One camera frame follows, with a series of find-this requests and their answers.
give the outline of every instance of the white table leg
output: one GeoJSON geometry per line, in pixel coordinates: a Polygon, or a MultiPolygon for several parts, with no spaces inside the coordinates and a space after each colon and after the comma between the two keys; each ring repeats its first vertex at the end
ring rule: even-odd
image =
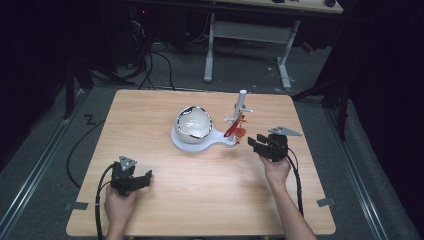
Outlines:
{"type": "Polygon", "coordinates": [[[209,26],[209,47],[208,47],[208,55],[206,56],[205,77],[203,79],[204,82],[212,82],[214,34],[215,34],[215,13],[211,13],[211,22],[209,26]]]}
{"type": "Polygon", "coordinates": [[[286,69],[286,61],[287,61],[287,57],[289,56],[290,49],[293,45],[294,38],[296,37],[296,33],[297,33],[297,29],[299,28],[299,24],[300,24],[299,20],[294,22],[293,27],[290,31],[289,39],[287,41],[284,54],[283,54],[282,57],[277,58],[278,69],[280,70],[281,81],[282,81],[282,84],[283,84],[283,88],[285,90],[291,89],[290,79],[289,79],[289,76],[287,74],[287,69],[286,69]]]}

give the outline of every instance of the wrist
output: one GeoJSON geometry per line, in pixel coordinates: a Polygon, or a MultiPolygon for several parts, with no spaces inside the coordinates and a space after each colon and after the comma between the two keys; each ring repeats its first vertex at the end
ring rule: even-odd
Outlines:
{"type": "Polygon", "coordinates": [[[107,231],[106,240],[123,239],[125,227],[125,223],[110,223],[109,229],[107,231]]]}

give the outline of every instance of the red object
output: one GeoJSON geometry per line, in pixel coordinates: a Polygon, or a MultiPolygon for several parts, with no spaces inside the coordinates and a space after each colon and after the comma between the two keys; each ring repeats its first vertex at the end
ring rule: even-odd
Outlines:
{"type": "Polygon", "coordinates": [[[224,137],[229,137],[231,136],[231,134],[233,134],[233,132],[236,130],[237,126],[238,126],[238,118],[237,120],[234,121],[233,125],[225,132],[224,137]]]}

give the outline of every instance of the wooden table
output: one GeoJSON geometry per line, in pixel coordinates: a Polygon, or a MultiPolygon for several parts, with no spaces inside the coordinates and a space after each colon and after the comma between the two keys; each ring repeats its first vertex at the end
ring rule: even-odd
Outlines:
{"type": "MultiPolygon", "coordinates": [[[[268,128],[282,125],[303,132],[293,102],[285,95],[247,94],[241,143],[228,148],[215,145],[201,153],[185,153],[171,140],[178,112],[189,105],[203,107],[214,127],[229,127],[224,114],[232,116],[237,93],[120,90],[112,103],[77,202],[89,203],[86,210],[74,209],[67,233],[95,236],[94,199],[104,170],[119,155],[138,161],[134,176],[153,170],[148,188],[139,190],[136,208],[126,234],[129,236],[230,236],[283,234],[276,205],[266,182],[263,164],[247,136],[267,135],[268,128]]],[[[288,137],[289,147],[299,160],[305,218],[318,235],[332,234],[335,224],[325,198],[306,139],[288,137]]],[[[296,182],[287,182],[297,202],[296,182]]],[[[108,219],[101,222],[106,233],[108,219]]]]}

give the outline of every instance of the hand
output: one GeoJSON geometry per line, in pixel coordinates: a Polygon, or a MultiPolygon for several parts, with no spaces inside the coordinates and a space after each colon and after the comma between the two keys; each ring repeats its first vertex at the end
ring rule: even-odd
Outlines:
{"type": "Polygon", "coordinates": [[[286,188],[286,180],[289,175],[291,165],[287,158],[279,162],[271,162],[269,159],[260,156],[259,158],[265,167],[265,176],[271,187],[286,188]]]}
{"type": "Polygon", "coordinates": [[[138,191],[128,197],[119,195],[110,185],[106,187],[105,211],[109,219],[107,239],[122,239],[125,228],[134,211],[135,198],[138,191]]]}

